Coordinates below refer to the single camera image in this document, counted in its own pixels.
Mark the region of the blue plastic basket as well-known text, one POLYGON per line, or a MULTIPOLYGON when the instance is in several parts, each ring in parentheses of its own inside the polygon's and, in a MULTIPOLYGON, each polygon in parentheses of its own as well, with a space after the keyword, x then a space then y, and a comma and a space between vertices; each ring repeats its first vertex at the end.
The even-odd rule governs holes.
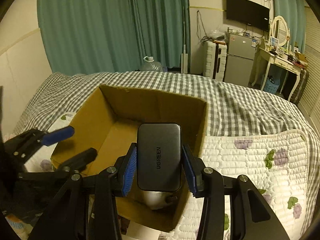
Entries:
POLYGON ((273 76, 268 76, 264 85, 263 91, 276 94, 280 85, 279 79, 275 79, 273 76))

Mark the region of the grey small refrigerator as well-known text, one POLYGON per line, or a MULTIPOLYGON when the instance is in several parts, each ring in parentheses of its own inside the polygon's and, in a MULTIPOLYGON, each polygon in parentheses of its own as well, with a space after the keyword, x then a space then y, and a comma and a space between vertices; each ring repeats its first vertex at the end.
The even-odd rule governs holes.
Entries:
POLYGON ((247 87, 253 69, 257 42, 235 34, 228 35, 228 51, 224 82, 247 87))

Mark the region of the grey UGREEN power bank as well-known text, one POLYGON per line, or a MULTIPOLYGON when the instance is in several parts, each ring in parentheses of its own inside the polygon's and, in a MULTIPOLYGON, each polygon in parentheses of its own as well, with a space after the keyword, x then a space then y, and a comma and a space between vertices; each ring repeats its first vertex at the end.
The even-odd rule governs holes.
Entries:
POLYGON ((181 187, 181 128, 174 123, 142 124, 137 134, 137 184, 143 191, 181 187))

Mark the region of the white dressing table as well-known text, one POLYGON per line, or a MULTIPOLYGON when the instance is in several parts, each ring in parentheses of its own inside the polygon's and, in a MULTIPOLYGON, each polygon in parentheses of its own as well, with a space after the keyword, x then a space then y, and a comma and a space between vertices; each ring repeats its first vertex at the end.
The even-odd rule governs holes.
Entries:
POLYGON ((293 78, 293 87, 291 88, 291 91, 287 97, 287 100, 291 101, 292 96, 300 82, 302 68, 294 65, 289 60, 276 56, 262 48, 257 48, 256 56, 257 58, 255 61, 255 74, 251 86, 254 87, 259 78, 263 76, 263 79, 261 80, 260 90, 264 90, 267 76, 269 74, 273 74, 280 79, 280 94, 282 94, 284 86, 289 80, 289 74, 292 73, 295 78, 293 78))

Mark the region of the brown cardboard box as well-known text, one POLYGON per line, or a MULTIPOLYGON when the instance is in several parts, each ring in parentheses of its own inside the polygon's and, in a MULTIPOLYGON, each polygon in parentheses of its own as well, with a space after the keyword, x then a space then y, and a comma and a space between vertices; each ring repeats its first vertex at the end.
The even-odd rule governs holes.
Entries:
POLYGON ((83 171, 96 175, 127 154, 143 123, 170 122, 180 125, 183 143, 199 156, 207 129, 208 105, 199 98, 161 90, 99 86, 78 110, 71 126, 74 135, 57 144, 51 160, 55 167, 87 150, 96 159, 83 171))

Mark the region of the white oval mirror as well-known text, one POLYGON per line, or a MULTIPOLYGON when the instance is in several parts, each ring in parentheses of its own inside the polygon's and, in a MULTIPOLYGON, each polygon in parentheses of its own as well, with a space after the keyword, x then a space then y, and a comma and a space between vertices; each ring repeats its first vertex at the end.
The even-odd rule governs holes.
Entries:
POLYGON ((290 29, 287 26, 287 22, 283 16, 276 16, 270 26, 270 34, 272 38, 278 40, 279 46, 286 45, 290 40, 290 29))

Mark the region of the clear water jug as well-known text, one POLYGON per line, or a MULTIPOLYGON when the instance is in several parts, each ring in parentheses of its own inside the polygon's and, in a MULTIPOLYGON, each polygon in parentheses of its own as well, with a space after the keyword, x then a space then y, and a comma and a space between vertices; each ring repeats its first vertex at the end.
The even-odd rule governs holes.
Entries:
POLYGON ((154 72, 162 72, 163 66, 160 62, 155 61, 153 56, 145 56, 143 58, 143 64, 139 68, 142 72, 154 71, 154 72))

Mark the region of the white flat mop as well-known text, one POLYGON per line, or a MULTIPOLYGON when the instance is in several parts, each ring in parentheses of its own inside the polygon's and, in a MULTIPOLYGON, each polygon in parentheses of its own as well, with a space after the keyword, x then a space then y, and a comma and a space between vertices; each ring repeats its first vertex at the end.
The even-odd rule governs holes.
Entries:
POLYGON ((187 74, 188 73, 188 54, 186 52, 186 38, 185 38, 185 9, 182 7, 182 24, 183 24, 183 50, 181 53, 181 73, 187 74))

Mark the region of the silver metal bowl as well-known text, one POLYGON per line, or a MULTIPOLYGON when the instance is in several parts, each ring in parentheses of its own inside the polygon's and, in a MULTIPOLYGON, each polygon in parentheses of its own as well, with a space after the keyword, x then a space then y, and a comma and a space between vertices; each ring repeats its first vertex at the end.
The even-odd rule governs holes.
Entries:
POLYGON ((178 197, 170 192, 143 191, 143 202, 152 210, 159 210, 175 204, 178 197))

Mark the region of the large teal curtain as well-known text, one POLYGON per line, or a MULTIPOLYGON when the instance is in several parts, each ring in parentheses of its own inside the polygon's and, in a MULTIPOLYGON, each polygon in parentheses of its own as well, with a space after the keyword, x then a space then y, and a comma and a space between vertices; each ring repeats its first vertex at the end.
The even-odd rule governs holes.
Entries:
POLYGON ((37 0, 52 71, 66 75, 137 70, 146 56, 180 66, 190 49, 189 0, 37 0))

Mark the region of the white ribbed suitcase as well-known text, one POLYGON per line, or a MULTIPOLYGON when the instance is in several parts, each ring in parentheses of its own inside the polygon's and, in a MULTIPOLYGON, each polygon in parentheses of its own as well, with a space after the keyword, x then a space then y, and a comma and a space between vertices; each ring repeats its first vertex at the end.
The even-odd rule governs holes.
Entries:
POLYGON ((203 76, 223 81, 227 58, 227 44, 206 41, 204 43, 203 76))

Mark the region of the teal curtain by wardrobe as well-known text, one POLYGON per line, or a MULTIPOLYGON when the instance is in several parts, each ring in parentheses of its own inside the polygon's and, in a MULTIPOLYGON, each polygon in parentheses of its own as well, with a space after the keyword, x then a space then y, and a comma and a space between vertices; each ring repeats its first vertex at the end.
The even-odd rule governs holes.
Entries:
POLYGON ((305 50, 306 15, 304 0, 273 0, 274 15, 282 16, 290 29, 290 44, 297 43, 299 51, 305 50))

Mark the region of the grey checked bed sheet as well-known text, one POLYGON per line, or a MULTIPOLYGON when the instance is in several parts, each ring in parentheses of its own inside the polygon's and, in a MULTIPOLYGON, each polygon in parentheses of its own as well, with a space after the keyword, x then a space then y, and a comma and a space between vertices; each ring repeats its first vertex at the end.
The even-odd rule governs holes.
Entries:
POLYGON ((99 85, 156 89, 201 98, 209 108, 207 136, 273 135, 285 129, 302 131, 307 140, 309 164, 306 217, 301 235, 311 225, 319 189, 319 138, 294 104, 269 93, 198 75, 103 72, 68 76, 54 73, 31 98, 14 133, 43 129, 52 118, 67 112, 76 113, 99 85))

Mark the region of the dark grey suitcase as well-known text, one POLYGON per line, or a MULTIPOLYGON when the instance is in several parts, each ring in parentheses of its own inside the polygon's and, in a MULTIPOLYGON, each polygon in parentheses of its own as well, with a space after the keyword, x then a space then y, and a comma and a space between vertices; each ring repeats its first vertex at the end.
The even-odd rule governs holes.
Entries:
POLYGON ((292 94, 291 99, 290 99, 291 103, 298 105, 298 103, 300 102, 300 99, 303 95, 303 92, 305 90, 308 79, 309 79, 309 72, 306 69, 301 70, 299 83, 298 83, 297 87, 295 88, 295 91, 292 94))

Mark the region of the white louvred wardrobe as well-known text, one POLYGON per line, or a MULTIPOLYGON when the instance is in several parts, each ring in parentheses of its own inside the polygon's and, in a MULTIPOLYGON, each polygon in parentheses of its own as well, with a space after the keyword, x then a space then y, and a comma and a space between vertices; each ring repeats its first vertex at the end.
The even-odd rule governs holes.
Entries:
POLYGON ((307 71, 309 79, 304 93, 299 102, 299 107, 310 119, 313 126, 319 131, 319 21, 310 7, 305 7, 306 14, 306 35, 304 54, 309 64, 307 71))

